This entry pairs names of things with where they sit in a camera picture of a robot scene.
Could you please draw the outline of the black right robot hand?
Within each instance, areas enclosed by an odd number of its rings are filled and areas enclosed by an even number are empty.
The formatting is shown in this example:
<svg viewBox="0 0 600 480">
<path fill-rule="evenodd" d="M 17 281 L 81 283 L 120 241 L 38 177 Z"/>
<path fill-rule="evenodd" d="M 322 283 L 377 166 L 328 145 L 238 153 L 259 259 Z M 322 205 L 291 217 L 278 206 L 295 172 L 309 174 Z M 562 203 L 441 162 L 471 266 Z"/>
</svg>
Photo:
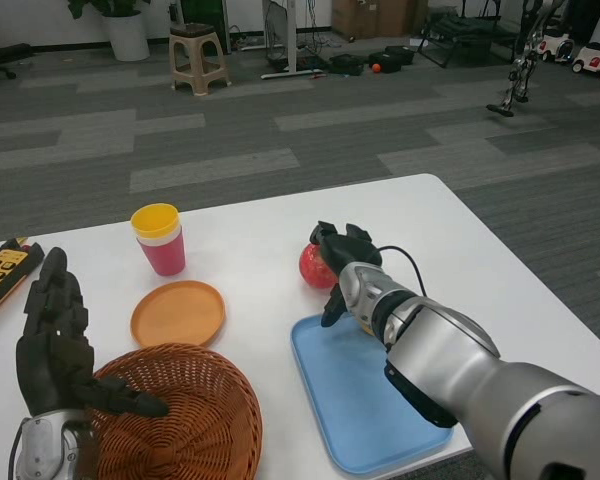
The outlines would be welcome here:
<svg viewBox="0 0 600 480">
<path fill-rule="evenodd" d="M 322 260 L 336 276 L 337 283 L 330 291 L 330 298 L 321 318 L 322 327 L 331 327 L 347 312 L 340 283 L 342 271 L 347 265 L 355 262 L 370 263 L 380 267 L 381 254 L 373 245 L 369 233 L 350 223 L 346 225 L 346 233 L 340 234 L 333 224 L 319 221 L 309 241 L 318 247 Z"/>
</svg>

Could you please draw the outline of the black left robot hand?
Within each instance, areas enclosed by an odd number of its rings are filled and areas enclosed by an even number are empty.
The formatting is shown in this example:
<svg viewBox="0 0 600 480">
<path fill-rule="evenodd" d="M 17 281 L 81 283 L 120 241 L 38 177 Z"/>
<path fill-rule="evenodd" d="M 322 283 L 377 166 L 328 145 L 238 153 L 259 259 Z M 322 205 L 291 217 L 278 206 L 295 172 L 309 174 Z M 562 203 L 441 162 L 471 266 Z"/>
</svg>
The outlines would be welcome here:
<svg viewBox="0 0 600 480">
<path fill-rule="evenodd" d="M 63 249 L 49 251 L 31 284 L 24 313 L 16 370 L 31 415 L 86 408 L 149 418 L 169 413 L 163 400 L 130 388 L 118 377 L 94 377 L 94 349 L 85 335 L 88 309 Z"/>
</svg>

